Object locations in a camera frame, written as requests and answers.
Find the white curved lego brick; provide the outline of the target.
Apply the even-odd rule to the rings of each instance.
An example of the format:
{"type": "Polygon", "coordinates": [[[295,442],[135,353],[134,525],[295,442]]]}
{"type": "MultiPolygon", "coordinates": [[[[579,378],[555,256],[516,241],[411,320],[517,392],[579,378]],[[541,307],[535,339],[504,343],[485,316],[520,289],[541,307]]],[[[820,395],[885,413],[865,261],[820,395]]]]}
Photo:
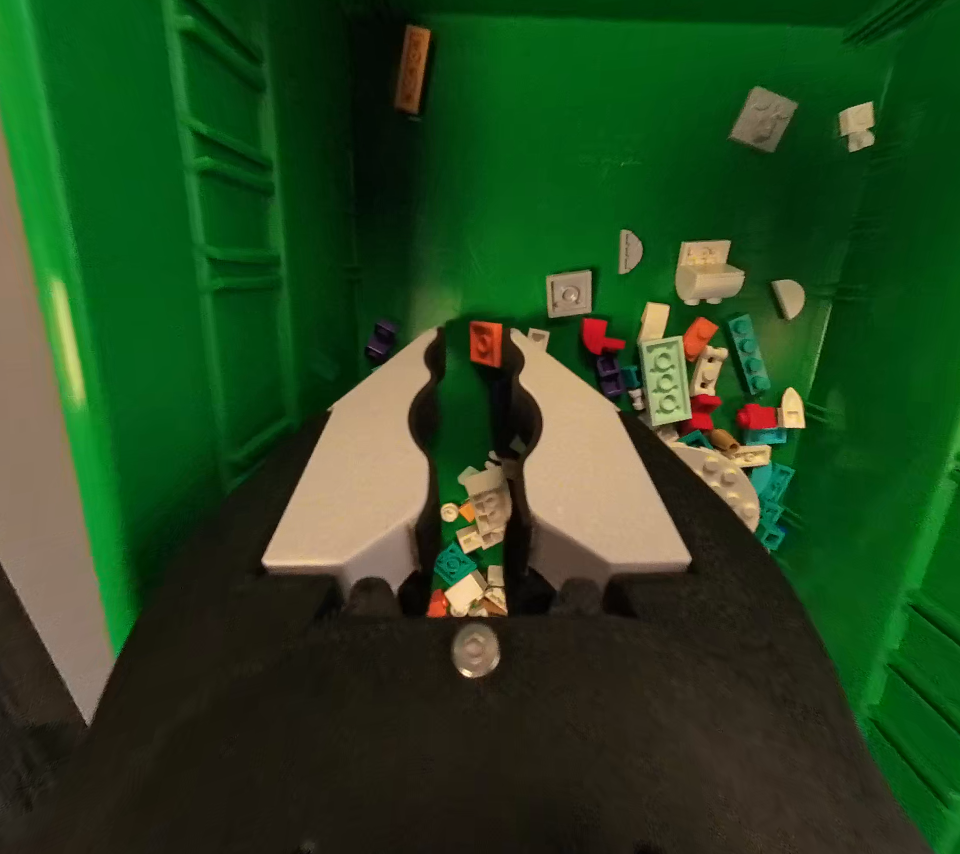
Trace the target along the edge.
{"type": "Polygon", "coordinates": [[[729,263],[729,239],[686,240],[680,244],[675,291],[685,305],[719,305],[742,291],[746,272],[729,263]]]}

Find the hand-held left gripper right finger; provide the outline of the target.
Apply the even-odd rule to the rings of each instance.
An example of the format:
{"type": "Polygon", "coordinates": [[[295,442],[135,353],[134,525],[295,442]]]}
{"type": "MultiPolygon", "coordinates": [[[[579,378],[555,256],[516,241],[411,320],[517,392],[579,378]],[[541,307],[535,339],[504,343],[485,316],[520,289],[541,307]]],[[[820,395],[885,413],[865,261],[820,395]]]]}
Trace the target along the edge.
{"type": "Polygon", "coordinates": [[[686,572],[691,556],[620,409],[522,331],[512,384],[529,415],[520,479],[529,562],[555,589],[686,572]]]}

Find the small white lego piece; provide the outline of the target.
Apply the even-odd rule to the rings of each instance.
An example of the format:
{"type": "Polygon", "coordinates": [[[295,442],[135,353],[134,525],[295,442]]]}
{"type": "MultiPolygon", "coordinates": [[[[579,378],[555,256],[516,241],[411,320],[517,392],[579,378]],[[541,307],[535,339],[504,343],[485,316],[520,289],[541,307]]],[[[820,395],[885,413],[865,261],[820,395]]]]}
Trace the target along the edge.
{"type": "Polygon", "coordinates": [[[855,104],[840,111],[837,122],[839,135],[846,140],[847,152],[861,152],[876,143],[876,115],[872,101],[855,104]]]}

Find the red-orange lego plate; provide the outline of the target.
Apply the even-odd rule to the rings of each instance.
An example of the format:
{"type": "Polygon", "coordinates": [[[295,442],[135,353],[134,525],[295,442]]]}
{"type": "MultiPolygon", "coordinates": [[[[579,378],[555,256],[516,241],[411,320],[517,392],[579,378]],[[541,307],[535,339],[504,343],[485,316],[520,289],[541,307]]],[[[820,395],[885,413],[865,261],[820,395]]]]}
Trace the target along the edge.
{"type": "Polygon", "coordinates": [[[469,359],[477,366],[501,368],[503,326],[500,322],[469,322],[469,359]]]}

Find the long orange lego plate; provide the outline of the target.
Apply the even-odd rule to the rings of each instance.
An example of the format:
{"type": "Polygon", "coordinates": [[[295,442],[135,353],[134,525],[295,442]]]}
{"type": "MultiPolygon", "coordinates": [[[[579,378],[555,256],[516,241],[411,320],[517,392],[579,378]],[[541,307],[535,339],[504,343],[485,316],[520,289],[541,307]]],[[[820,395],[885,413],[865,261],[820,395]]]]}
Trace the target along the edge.
{"type": "Polygon", "coordinates": [[[434,53],[433,34],[428,27],[408,23],[404,27],[392,106],[409,117],[422,115],[428,71],[434,53]]]}

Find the grey square lego tile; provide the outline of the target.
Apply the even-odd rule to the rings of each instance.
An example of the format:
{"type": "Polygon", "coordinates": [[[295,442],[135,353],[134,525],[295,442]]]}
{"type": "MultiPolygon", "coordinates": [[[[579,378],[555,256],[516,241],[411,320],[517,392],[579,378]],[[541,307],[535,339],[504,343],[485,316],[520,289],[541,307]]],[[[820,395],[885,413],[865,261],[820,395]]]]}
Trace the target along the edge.
{"type": "Polygon", "coordinates": [[[545,291],[549,320],[589,315],[594,304],[594,272],[582,269],[548,275],[545,291]]]}

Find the grey square lego plate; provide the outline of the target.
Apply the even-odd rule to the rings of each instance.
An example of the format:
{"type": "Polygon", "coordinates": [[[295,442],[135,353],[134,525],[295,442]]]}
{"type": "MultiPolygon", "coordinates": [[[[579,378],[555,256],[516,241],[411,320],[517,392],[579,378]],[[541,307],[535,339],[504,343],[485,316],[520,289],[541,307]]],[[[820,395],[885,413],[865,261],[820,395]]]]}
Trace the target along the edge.
{"type": "Polygon", "coordinates": [[[773,153],[798,107],[788,97],[755,86],[748,92],[728,140],[758,152],[773,153]]]}

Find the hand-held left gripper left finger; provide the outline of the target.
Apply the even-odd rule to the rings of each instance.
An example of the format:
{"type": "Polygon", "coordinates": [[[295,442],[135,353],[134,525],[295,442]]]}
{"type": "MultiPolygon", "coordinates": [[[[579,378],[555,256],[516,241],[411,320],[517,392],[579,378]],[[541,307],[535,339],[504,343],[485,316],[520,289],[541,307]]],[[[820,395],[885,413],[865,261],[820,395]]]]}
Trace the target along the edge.
{"type": "Polygon", "coordinates": [[[428,573],[440,505],[427,449],[446,354],[444,327],[427,328],[330,406],[262,555],[269,574],[326,575],[348,592],[428,573]]]}

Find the green plastic bin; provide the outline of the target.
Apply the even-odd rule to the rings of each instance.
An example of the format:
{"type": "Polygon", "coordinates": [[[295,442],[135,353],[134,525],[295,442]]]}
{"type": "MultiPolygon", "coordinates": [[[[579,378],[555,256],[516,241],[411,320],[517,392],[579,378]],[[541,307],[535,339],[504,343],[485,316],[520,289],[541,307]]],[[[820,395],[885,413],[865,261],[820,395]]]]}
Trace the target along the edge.
{"type": "Polygon", "coordinates": [[[16,851],[958,852],[958,0],[2,0],[2,124],[108,665],[16,851]],[[445,332],[433,566],[271,574],[381,319],[445,332]],[[534,570],[511,329],[685,572],[534,570]]]}

